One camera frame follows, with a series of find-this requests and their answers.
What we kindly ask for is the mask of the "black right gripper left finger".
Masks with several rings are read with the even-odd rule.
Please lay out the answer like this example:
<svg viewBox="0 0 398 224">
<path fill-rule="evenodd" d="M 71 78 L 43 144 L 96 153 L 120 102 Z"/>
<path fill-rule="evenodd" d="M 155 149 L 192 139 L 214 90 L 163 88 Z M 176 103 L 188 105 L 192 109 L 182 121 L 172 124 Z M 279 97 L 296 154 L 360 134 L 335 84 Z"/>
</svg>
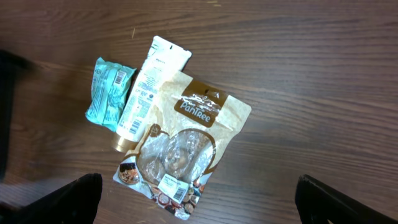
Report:
<svg viewBox="0 0 398 224">
<path fill-rule="evenodd" d="M 102 189 L 101 174 L 86 174 L 25 207 L 2 204 L 1 223 L 92 224 Z"/>
</svg>

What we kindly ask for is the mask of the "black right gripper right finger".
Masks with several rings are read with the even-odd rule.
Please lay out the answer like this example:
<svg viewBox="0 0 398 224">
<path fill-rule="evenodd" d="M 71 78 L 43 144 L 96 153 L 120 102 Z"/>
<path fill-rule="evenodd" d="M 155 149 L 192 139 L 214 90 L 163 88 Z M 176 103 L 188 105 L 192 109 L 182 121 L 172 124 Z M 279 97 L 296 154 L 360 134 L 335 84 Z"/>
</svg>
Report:
<svg viewBox="0 0 398 224">
<path fill-rule="evenodd" d="M 396 220 L 307 174 L 298 178 L 295 204 L 303 224 L 397 224 Z"/>
</svg>

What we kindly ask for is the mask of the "teal snack packet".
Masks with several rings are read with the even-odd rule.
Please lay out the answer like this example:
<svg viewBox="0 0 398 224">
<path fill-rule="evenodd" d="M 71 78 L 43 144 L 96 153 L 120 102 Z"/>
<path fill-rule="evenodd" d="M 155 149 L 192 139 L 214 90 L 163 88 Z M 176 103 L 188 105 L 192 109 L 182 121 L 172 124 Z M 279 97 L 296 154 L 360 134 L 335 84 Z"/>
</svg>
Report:
<svg viewBox="0 0 398 224">
<path fill-rule="evenodd" d="M 85 116 L 88 121 L 115 132 L 136 69 L 97 59 L 91 83 L 91 104 Z"/>
</svg>

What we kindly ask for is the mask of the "beige PanTree snack pouch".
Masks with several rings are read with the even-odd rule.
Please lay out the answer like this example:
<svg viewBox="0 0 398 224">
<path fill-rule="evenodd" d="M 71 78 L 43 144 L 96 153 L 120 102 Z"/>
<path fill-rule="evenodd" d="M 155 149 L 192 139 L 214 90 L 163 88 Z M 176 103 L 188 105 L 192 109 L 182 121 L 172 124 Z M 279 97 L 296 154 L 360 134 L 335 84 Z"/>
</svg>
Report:
<svg viewBox="0 0 398 224">
<path fill-rule="evenodd" d="M 237 98 L 176 72 L 161 84 L 143 137 L 113 179 L 188 220 L 250 112 Z"/>
</svg>

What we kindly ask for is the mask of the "white cream tube gold cap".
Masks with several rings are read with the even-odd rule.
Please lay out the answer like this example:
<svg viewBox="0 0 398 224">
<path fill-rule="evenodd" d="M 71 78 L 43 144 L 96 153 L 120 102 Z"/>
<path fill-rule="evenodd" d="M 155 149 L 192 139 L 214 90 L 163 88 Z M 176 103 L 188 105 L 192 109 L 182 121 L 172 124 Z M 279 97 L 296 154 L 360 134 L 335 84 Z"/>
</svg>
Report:
<svg viewBox="0 0 398 224">
<path fill-rule="evenodd" d="M 126 106 L 116 128 L 113 148 L 119 152 L 134 149 L 147 125 L 147 116 L 165 79 L 181 71 L 191 51 L 155 36 L 135 79 Z"/>
</svg>

